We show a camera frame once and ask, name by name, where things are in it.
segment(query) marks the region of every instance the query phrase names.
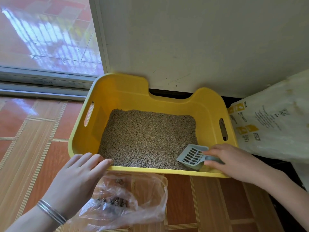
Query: plastic bag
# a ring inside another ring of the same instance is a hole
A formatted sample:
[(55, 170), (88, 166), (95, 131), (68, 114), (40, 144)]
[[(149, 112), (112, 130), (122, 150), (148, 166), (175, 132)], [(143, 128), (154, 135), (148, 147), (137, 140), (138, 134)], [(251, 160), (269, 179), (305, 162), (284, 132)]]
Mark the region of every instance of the plastic bag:
[(84, 231), (164, 221), (168, 180), (158, 174), (111, 172), (69, 221)]
[(233, 103), (239, 147), (259, 156), (309, 163), (309, 70)]

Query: bracelet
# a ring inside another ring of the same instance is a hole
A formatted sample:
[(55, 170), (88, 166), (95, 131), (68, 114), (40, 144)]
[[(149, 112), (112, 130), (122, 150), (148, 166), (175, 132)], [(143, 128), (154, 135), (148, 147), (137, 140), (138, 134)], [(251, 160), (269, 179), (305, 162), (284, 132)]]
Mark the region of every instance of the bracelet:
[(52, 206), (50, 206), (50, 204), (46, 201), (40, 199), (37, 206), (60, 225), (64, 225), (67, 222), (67, 219), (64, 218), (57, 210), (53, 209)]

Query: forearm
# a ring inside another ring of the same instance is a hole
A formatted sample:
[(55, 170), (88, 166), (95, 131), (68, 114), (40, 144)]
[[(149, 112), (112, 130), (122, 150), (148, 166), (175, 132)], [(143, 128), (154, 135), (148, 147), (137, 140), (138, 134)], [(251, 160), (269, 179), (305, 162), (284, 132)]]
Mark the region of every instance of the forearm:
[(59, 224), (35, 206), (18, 218), (5, 232), (53, 232)]
[(309, 231), (309, 194), (305, 190), (276, 169), (257, 185), (271, 194)]

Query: gray litter scoop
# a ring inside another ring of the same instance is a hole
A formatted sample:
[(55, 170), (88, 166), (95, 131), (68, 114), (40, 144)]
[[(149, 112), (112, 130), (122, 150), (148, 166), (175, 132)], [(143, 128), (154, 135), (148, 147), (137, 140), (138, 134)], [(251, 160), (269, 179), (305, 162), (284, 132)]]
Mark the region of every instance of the gray litter scoop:
[(208, 147), (189, 144), (176, 160), (195, 170), (200, 170), (205, 160), (213, 160), (220, 164), (224, 164), (218, 157), (204, 155), (204, 151), (208, 151)]

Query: yellow litter box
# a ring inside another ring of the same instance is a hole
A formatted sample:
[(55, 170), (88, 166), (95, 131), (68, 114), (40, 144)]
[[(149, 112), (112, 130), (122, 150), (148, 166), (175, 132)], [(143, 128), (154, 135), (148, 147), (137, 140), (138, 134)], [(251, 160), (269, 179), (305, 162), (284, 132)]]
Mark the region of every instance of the yellow litter box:
[[(166, 98), (149, 93), (148, 81), (143, 77), (109, 73), (98, 77), (87, 95), (69, 139), (68, 151), (71, 157), (75, 154), (98, 152), (104, 128), (113, 109), (190, 115), (196, 121), (195, 133), (199, 145), (211, 147), (214, 144), (229, 143), (237, 146), (224, 101), (213, 90), (199, 88), (187, 99)], [(222, 137), (220, 119), (225, 123), (227, 141)], [(206, 166), (199, 172), (120, 166), (111, 166), (110, 170), (227, 177), (219, 170)]]

